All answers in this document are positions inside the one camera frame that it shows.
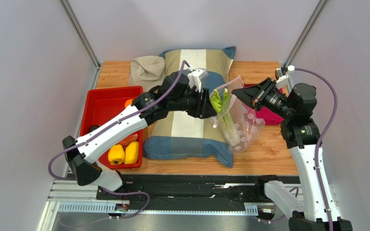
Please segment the clear zip top bag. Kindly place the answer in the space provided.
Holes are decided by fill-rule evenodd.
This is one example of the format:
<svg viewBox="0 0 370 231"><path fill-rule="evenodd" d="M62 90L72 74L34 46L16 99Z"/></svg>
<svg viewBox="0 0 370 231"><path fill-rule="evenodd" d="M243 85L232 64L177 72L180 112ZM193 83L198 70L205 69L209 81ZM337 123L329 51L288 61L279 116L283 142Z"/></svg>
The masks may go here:
<svg viewBox="0 0 370 231"><path fill-rule="evenodd" d="M217 90L227 88L231 93L234 89L240 89L244 87L244 82L241 76L225 83L221 86L218 86ZM244 103L241 102L235 95L235 103L231 108L231 115L235 122L235 126L238 130L238 135L240 136L240 142L236 146L230 146L231 153L237 154L245 151L255 140L257 140L265 127L265 121L263 119L258 119L255 117L255 114L248 114L246 108L243 106Z"/></svg>

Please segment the green celery bunch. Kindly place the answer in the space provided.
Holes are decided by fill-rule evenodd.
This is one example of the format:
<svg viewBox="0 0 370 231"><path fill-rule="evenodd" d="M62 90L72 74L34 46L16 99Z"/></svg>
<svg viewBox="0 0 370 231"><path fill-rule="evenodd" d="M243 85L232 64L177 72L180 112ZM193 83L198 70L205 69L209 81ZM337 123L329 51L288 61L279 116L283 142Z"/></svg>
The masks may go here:
<svg viewBox="0 0 370 231"><path fill-rule="evenodd" d="M230 146L236 146L240 142L240 136L230 112L235 103L235 97L232 96L227 88L214 89L210 96L210 102L217 112L213 127L221 129L224 138Z"/></svg>

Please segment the watermelon slice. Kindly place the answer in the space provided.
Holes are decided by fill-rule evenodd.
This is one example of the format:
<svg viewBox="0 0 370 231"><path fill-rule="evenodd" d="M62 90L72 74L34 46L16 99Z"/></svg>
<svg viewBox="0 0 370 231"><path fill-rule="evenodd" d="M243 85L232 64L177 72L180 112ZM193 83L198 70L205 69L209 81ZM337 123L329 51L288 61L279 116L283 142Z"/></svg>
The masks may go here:
<svg viewBox="0 0 370 231"><path fill-rule="evenodd" d="M126 147L129 144L131 144L132 142L137 141L138 140L138 137L139 137L139 135L136 134L136 133L135 134L132 134L132 135L129 135L126 138L124 138L121 141L119 141L118 144L120 144L123 147Z"/></svg>

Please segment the orange fruit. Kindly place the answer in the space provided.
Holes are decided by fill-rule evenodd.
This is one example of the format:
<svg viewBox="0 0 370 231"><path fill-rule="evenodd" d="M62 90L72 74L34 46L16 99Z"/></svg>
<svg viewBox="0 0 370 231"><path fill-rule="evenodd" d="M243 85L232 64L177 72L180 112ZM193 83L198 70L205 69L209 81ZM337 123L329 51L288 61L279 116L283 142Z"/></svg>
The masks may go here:
<svg viewBox="0 0 370 231"><path fill-rule="evenodd" d="M132 105L132 103L133 103L133 100L134 100L134 99L128 99L128 100L124 103L124 108L127 108L127 107L131 106L131 105Z"/></svg>

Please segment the yellow mango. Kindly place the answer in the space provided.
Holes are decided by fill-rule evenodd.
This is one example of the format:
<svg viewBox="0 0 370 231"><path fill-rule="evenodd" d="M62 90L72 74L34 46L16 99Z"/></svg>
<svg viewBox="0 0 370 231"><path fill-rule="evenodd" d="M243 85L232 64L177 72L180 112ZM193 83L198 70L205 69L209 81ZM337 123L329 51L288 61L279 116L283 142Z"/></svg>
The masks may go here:
<svg viewBox="0 0 370 231"><path fill-rule="evenodd" d="M139 157L139 142L131 142L125 149L125 159L124 164L135 164L138 161Z"/></svg>

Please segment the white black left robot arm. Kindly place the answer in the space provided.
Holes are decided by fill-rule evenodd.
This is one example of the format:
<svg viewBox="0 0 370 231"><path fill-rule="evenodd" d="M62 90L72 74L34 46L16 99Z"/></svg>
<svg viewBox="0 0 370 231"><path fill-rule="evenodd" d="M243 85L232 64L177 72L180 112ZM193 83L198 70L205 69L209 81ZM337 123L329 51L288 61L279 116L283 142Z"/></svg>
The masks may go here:
<svg viewBox="0 0 370 231"><path fill-rule="evenodd" d="M123 185L119 173L102 165L98 159L129 135L167 117L169 112L185 111L189 116L206 119L217 114L209 89L201 86L208 76L205 69L185 75L180 71L165 77L162 84L140 94L120 114L94 131L62 140L66 161L79 186L97 185L116 191Z"/></svg>

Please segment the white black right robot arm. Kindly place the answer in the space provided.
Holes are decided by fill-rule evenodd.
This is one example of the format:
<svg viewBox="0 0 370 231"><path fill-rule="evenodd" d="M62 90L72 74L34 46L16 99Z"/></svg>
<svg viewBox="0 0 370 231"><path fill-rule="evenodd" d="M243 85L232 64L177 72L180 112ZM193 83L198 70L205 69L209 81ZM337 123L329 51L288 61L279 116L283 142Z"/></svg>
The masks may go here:
<svg viewBox="0 0 370 231"><path fill-rule="evenodd" d="M281 93L275 80L232 91L248 107L267 108L283 118L281 135L299 175L303 199L295 197L274 175L258 179L258 195L273 201L289 220L291 231L350 231L332 196L324 169L323 133L312 119L317 104L316 88L298 83L289 95Z"/></svg>

